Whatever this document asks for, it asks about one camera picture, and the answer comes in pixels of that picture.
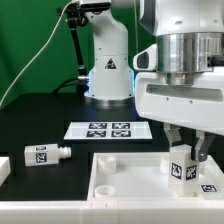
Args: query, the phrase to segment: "white bottle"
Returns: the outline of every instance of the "white bottle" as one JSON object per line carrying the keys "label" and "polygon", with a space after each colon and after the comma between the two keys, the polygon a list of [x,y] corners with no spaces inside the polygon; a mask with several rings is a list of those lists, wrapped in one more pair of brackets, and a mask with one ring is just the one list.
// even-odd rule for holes
{"label": "white bottle", "polygon": [[59,148],[57,144],[26,146],[24,155],[26,166],[58,164],[59,159],[71,157],[71,148]]}

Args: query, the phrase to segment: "green wall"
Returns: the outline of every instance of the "green wall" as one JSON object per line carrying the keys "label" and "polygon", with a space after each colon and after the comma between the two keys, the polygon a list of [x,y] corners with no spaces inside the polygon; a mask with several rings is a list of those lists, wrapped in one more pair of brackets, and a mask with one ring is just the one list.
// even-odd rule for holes
{"label": "green wall", "polygon": [[[56,9],[67,0],[0,1],[0,99],[16,75],[49,38],[57,20]],[[114,17],[129,30],[129,64],[136,54],[134,9],[113,9]],[[91,25],[79,28],[81,49],[88,70],[93,66]],[[139,51],[154,42],[139,25]],[[10,91],[4,105],[25,93],[51,92],[64,80],[77,75],[77,62],[70,31],[63,19],[47,49],[26,70]],[[67,88],[63,91],[74,91]]]}

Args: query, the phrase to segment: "black tabletop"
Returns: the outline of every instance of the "black tabletop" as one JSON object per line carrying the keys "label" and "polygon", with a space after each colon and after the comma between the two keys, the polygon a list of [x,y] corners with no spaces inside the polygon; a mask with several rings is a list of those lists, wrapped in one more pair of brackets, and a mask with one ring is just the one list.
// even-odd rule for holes
{"label": "black tabletop", "polygon": [[[9,156],[11,174],[0,187],[0,201],[86,200],[95,152],[167,152],[163,124],[147,120],[153,140],[65,142],[70,122],[143,121],[134,105],[102,109],[76,94],[27,94],[0,111],[0,156]],[[195,132],[182,129],[185,143],[196,144]],[[60,144],[72,148],[72,158],[59,164],[25,167],[26,145]],[[209,150],[224,167],[224,137]]]}

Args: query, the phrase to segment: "white cylinder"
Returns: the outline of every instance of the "white cylinder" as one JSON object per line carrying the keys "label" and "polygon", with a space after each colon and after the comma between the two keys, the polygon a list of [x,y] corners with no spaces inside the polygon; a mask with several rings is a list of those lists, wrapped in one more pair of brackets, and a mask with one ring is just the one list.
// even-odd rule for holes
{"label": "white cylinder", "polygon": [[26,146],[24,155],[26,166],[58,164],[59,159],[71,157],[71,148],[58,148],[57,144]]}
{"label": "white cylinder", "polygon": [[100,156],[98,158],[98,172],[103,175],[116,173],[117,160],[115,156]]}
{"label": "white cylinder", "polygon": [[95,197],[108,198],[116,195],[116,188],[110,185],[102,185],[95,189]]}

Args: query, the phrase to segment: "small white cube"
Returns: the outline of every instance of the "small white cube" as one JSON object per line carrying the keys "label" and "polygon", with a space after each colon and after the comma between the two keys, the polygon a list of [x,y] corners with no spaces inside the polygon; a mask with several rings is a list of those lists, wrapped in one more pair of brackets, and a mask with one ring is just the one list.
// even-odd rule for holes
{"label": "small white cube", "polygon": [[180,196],[198,191],[199,162],[191,160],[191,146],[170,148],[169,188]]}
{"label": "small white cube", "polygon": [[10,172],[9,157],[0,157],[0,186],[6,180]]}

